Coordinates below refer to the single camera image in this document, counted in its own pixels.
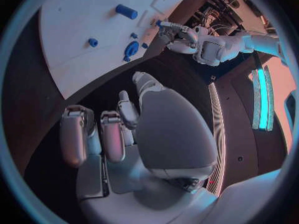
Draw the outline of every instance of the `robotic hand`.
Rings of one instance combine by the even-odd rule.
[[[209,66],[235,58],[239,52],[252,53],[254,50],[272,54],[284,59],[278,38],[267,35],[252,35],[239,32],[235,36],[208,35],[208,29],[197,26],[191,29],[180,24],[158,21],[160,37],[168,41],[169,50],[183,54],[193,54],[195,61]],[[174,39],[178,33],[182,39]]]

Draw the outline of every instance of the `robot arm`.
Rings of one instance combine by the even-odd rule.
[[[267,35],[252,35],[239,32],[235,36],[208,35],[205,27],[195,27],[195,30],[171,22],[158,22],[161,28],[167,27],[183,39],[171,40],[168,49],[184,54],[193,54],[193,58],[201,64],[218,66],[220,62],[235,58],[239,52],[252,53],[254,50],[265,52],[284,59],[278,38]]]

